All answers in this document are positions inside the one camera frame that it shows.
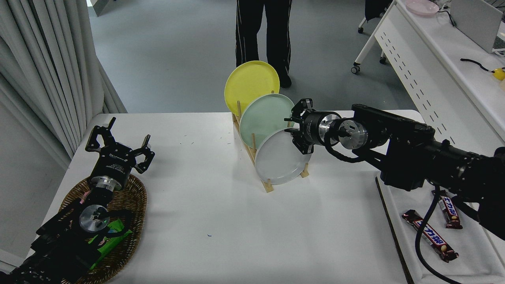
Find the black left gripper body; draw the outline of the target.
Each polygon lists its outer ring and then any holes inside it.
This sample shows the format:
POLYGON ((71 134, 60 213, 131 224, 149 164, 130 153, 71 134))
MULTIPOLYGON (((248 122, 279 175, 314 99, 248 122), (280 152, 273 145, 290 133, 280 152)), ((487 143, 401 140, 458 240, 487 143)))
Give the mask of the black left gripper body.
POLYGON ((92 171, 92 178, 108 177, 120 185, 126 185, 135 165, 132 149, 123 144, 104 146, 99 151, 99 159, 92 171))

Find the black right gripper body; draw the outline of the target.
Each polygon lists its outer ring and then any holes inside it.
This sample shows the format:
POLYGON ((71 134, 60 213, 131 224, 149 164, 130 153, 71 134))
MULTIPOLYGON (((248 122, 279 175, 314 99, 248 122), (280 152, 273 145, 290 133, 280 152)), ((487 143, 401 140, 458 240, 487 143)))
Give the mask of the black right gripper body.
POLYGON ((320 124, 323 117, 322 111, 305 111, 303 113, 301 131, 309 144, 324 145, 320 134, 320 124))

